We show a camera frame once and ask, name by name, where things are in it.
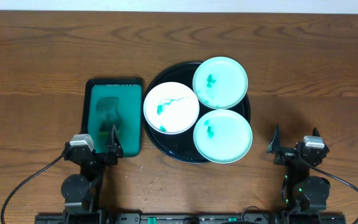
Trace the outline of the green scrub sponge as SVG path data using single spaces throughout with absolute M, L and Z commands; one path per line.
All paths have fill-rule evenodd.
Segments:
M 99 132 L 109 133 L 113 127 L 118 131 L 120 117 L 117 113 L 118 99 L 115 97 L 100 98 L 96 104 L 96 113 L 100 121 Z

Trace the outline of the white plate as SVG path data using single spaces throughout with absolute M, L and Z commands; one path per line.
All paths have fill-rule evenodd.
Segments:
M 198 119 L 200 104 L 194 91 L 178 82 L 153 87 L 145 96 L 147 124 L 162 134 L 175 135 L 190 129 Z

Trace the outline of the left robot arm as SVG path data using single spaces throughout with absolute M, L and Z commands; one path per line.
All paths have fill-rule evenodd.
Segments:
M 62 152 L 64 160 L 80 166 L 80 173 L 67 177 L 61 187 L 65 199 L 64 224 L 113 223 L 114 217 L 105 209 L 99 208 L 99 196 L 107 166 L 114 166 L 124 153 L 117 138 L 116 126 L 102 129 L 107 135 L 104 144 L 107 151 L 97 153 L 94 141 L 89 134 L 76 134 L 65 143 Z

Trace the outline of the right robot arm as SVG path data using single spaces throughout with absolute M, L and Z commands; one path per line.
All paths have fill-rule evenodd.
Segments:
M 287 209 L 276 216 L 275 222 L 321 223 L 320 212 L 327 208 L 331 185 L 324 177 L 310 174 L 329 152 L 318 130 L 314 128 L 312 135 L 305 136 L 294 147 L 284 147 L 276 126 L 267 152 L 275 155 L 274 164 L 286 169 L 281 198 Z

